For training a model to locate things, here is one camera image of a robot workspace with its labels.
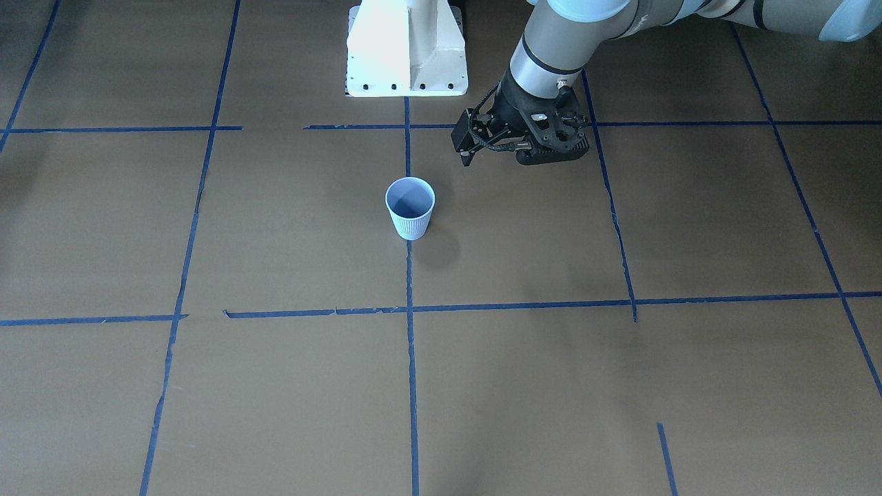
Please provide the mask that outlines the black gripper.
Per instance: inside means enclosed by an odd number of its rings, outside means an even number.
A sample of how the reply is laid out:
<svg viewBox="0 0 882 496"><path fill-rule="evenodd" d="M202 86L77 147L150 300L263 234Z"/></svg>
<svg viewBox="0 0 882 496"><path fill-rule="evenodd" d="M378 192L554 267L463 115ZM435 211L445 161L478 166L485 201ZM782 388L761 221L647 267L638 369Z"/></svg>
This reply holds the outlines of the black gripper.
<svg viewBox="0 0 882 496"><path fill-rule="evenodd" d="M525 92L505 70L501 81L473 109L465 109L453 131L451 143L464 167L482 149L536 149L539 145L517 107Z"/></svg>

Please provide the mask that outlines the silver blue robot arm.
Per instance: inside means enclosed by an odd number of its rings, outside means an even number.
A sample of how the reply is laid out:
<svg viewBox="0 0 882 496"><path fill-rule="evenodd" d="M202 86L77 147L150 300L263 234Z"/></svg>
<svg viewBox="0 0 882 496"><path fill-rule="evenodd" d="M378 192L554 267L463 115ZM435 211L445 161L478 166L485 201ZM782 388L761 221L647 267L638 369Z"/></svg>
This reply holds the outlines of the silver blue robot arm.
<svg viewBox="0 0 882 496"><path fill-rule="evenodd" d="M464 166L482 150L521 165L575 161L590 148L574 85L599 45L697 14L759 30L852 42L880 26L879 1L535 1L501 81L451 132Z"/></svg>

